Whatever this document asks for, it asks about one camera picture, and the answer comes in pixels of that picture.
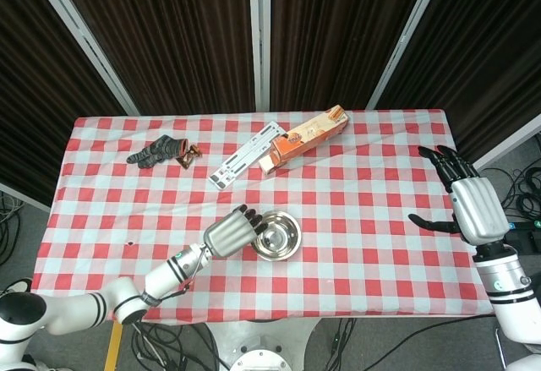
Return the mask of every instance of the white robotic arm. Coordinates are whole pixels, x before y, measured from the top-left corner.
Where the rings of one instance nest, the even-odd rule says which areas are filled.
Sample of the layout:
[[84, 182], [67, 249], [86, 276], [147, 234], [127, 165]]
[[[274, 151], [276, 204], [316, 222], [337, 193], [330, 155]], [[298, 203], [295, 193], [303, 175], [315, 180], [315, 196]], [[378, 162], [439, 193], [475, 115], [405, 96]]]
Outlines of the white robotic arm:
[[[473, 263], [504, 334], [520, 343], [541, 344], [541, 308], [515, 249], [503, 244], [509, 224], [494, 187], [454, 150], [445, 146], [438, 150], [419, 147], [419, 154], [436, 167], [451, 198], [454, 221], [430, 222], [417, 215], [409, 218], [427, 230], [460, 232], [465, 242], [475, 246]], [[507, 369], [541, 369], [541, 356], [524, 358]]]
[[153, 269], [145, 277], [141, 293], [131, 278], [123, 277], [100, 291], [75, 297], [45, 297], [29, 292], [0, 296], [0, 371], [35, 370], [22, 357], [30, 338], [41, 328], [64, 335], [101, 324], [112, 311], [118, 322], [128, 325], [141, 320], [150, 307], [158, 306], [170, 291], [180, 286], [186, 292], [195, 274], [211, 256], [228, 257], [264, 231], [261, 215], [242, 205], [210, 226], [204, 243], [192, 244]]

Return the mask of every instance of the yellow strap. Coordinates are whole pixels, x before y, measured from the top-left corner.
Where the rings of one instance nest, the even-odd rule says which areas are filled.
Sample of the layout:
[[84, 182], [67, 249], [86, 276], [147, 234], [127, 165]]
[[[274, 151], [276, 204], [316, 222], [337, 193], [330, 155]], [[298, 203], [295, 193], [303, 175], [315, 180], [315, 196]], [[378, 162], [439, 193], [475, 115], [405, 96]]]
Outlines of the yellow strap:
[[122, 339], [122, 325], [113, 322], [111, 330], [111, 339], [109, 339], [109, 350], [107, 350], [107, 360], [105, 360], [104, 371], [115, 371], [117, 368], [118, 348]]

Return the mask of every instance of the gray floor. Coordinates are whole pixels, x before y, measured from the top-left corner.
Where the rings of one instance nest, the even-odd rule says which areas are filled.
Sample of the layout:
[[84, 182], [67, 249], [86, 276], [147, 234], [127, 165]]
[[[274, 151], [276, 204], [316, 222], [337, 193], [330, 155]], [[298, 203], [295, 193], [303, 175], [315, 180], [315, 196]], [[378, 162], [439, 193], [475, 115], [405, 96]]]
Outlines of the gray floor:
[[[512, 172], [523, 168], [541, 156], [535, 139], [513, 150], [491, 166]], [[509, 180], [498, 172], [485, 172], [503, 198], [509, 188]], [[10, 282], [24, 276], [32, 276], [37, 250], [46, 228], [48, 215], [31, 206], [21, 210], [22, 229], [19, 244], [12, 259], [0, 267], [0, 290]], [[521, 257], [527, 273], [541, 270], [539, 257]], [[409, 333], [442, 319], [425, 318], [362, 318], [352, 335], [343, 356], [342, 370], [359, 370], [378, 359], [387, 350]], [[324, 319], [314, 329], [305, 355], [306, 370], [323, 370], [331, 349], [338, 319]], [[376, 370], [417, 369], [417, 370], [495, 370], [500, 362], [493, 337], [495, 320], [476, 319], [456, 325], [436, 328], [412, 338], [390, 355]], [[70, 367], [74, 371], [103, 370], [107, 354], [112, 323], [106, 322], [93, 330], [73, 333], [68, 336], [51, 338], [45, 332], [38, 332], [29, 345], [28, 352], [51, 367]], [[117, 369], [140, 369], [130, 351], [131, 330], [125, 330]], [[183, 344], [187, 352], [195, 352], [207, 364], [211, 356], [195, 333], [183, 331]], [[505, 354], [514, 361], [528, 354], [520, 344], [503, 339]], [[202, 369], [195, 365], [190, 371]]]

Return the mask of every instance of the table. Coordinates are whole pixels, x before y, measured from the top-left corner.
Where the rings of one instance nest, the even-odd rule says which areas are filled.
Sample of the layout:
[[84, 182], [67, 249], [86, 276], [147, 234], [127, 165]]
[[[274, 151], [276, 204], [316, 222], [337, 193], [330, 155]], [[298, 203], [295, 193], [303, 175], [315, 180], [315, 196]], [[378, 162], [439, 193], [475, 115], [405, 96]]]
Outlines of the table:
[[[218, 191], [207, 177], [269, 121], [288, 130], [318, 112], [189, 117], [85, 117], [75, 122], [33, 287], [54, 296], [94, 291], [119, 276], [144, 276], [235, 206], [285, 210], [303, 232], [288, 261], [248, 246], [214, 259], [193, 291], [146, 319], [171, 324], [291, 316], [467, 315], [491, 312], [457, 235], [407, 218], [451, 218], [451, 204], [417, 146], [454, 146], [439, 110], [348, 112], [343, 133], [264, 177], [257, 166]], [[163, 134], [204, 156], [151, 170], [125, 163]]]

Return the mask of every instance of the black glove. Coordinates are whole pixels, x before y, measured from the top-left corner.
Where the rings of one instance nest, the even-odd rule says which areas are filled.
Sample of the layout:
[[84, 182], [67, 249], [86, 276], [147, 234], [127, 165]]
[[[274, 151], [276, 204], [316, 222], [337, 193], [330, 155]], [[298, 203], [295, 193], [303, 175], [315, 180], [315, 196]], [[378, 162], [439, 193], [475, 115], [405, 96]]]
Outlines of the black glove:
[[139, 153], [132, 154], [126, 159], [128, 164], [137, 162], [139, 168], [152, 168], [156, 163], [169, 158], [182, 157], [186, 154], [187, 139], [175, 140], [166, 134], [147, 145]]

